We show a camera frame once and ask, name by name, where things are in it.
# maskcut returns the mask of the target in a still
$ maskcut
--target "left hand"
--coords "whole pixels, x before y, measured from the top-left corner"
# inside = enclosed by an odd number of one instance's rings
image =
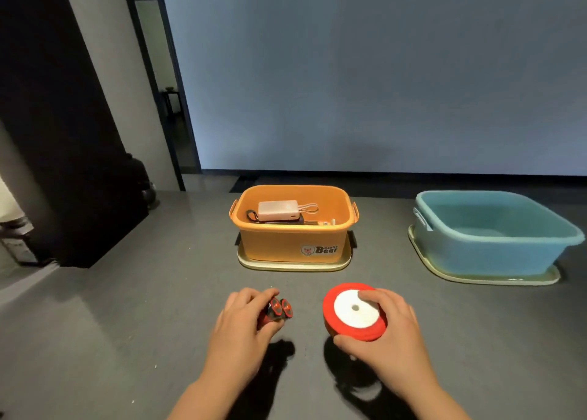
[[[276,288],[243,288],[230,294],[210,336],[200,380],[211,385],[220,380],[226,395],[236,400],[257,374],[271,338],[283,327],[284,321],[278,320],[257,331],[260,312],[278,294]]]

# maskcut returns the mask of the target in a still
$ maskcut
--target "gentle bear logo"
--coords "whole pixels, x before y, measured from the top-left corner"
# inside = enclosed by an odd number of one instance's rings
[[[313,247],[313,246],[303,246],[302,247],[302,254],[304,256],[310,256],[310,255],[314,254],[315,251],[316,251],[316,247]]]
[[[304,256],[311,256],[315,254],[332,254],[338,250],[338,246],[323,247],[323,246],[303,246],[301,252]]]

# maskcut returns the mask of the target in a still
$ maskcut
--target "blue plastic basin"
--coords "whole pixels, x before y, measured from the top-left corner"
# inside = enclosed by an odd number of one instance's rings
[[[439,269],[460,275],[544,273],[583,232],[545,206],[504,191],[424,191],[415,241]]]

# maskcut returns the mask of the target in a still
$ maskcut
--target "door frame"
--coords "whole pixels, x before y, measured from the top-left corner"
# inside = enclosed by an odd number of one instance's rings
[[[175,74],[175,79],[177,81],[177,89],[179,92],[179,99],[181,102],[181,108],[183,109],[184,117],[186,120],[187,132],[190,137],[190,143],[191,143],[193,151],[194,151],[195,166],[193,166],[193,167],[180,167],[179,166],[179,163],[177,160],[177,154],[175,152],[175,146],[173,145],[171,134],[169,133],[167,125],[165,124],[166,119],[167,119],[165,105],[163,103],[163,98],[161,97],[161,94],[160,94],[159,89],[157,87],[157,80],[155,78],[155,72],[153,70],[153,65],[151,64],[151,58],[149,57],[149,51],[147,50],[147,44],[146,44],[146,41],[144,38],[143,28],[141,27],[140,19],[138,17],[137,8],[135,5],[135,1],[141,1],[141,0],[126,0],[126,1],[127,1],[127,5],[128,5],[128,11],[130,12],[131,20],[133,21],[133,27],[135,28],[135,33],[137,35],[138,45],[141,50],[141,55],[143,57],[145,69],[147,70],[147,76],[149,77],[149,83],[151,85],[151,91],[153,92],[153,98],[155,99],[155,102],[157,103],[159,118],[161,120],[161,126],[163,127],[165,141],[167,142],[167,147],[169,148],[169,152],[172,157],[172,163],[174,164],[173,166],[174,166],[174,170],[175,170],[175,175],[177,176],[177,181],[180,185],[180,190],[185,191],[185,186],[184,186],[183,178],[181,177],[181,174],[182,173],[184,173],[184,174],[201,174],[202,168],[201,168],[201,164],[200,164],[200,157],[198,155],[198,148],[197,148],[197,145],[195,142],[194,129],[191,124],[190,110],[187,105],[186,93],[184,91],[183,80],[181,78],[179,61],[177,60],[177,54],[175,52],[175,45],[173,43],[172,31],[171,31],[171,27],[169,24],[169,17],[167,15],[167,8],[165,7],[165,0],[155,0],[155,1],[157,1],[158,5],[159,5],[159,11],[161,13],[161,20],[163,21],[163,27],[165,30],[165,38],[167,39],[167,47],[169,49],[169,54],[172,58],[173,71]]]

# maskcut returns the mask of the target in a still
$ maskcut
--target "basket handle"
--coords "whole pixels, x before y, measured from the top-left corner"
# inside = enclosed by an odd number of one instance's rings
[[[232,212],[234,211],[234,207],[237,206],[237,202],[238,202],[238,199],[235,199],[234,202],[232,202],[232,206],[230,207],[230,211],[228,212],[228,217],[232,216]]]
[[[426,231],[432,231],[432,227],[430,226],[426,218],[422,216],[420,210],[418,210],[416,207],[414,207],[414,215],[420,221],[420,223],[426,227]]]
[[[359,221],[359,209],[355,202],[353,202],[353,211],[355,212],[355,223],[357,223]]]

